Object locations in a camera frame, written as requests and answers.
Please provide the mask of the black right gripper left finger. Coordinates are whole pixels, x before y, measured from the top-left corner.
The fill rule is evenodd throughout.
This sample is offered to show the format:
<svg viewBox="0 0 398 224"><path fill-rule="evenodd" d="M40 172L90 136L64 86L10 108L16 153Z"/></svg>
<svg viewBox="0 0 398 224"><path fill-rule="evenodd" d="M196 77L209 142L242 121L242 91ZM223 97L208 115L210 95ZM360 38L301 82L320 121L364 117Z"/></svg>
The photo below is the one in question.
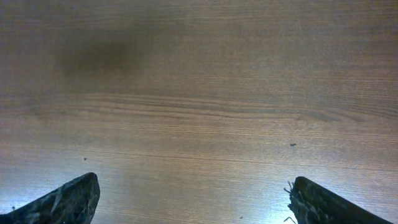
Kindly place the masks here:
<svg viewBox="0 0 398 224"><path fill-rule="evenodd" d="M94 172L83 174L36 200L1 215L3 224L90 224L100 200Z"/></svg>

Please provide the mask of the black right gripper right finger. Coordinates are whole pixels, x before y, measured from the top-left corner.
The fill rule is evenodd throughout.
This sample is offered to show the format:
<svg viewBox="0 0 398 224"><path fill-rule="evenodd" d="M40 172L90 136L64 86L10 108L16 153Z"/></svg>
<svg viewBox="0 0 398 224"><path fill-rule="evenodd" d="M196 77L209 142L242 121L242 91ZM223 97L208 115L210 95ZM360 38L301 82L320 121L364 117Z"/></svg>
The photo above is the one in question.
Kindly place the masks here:
<svg viewBox="0 0 398 224"><path fill-rule="evenodd" d="M297 224L392 224L316 182L298 176L289 183L290 203Z"/></svg>

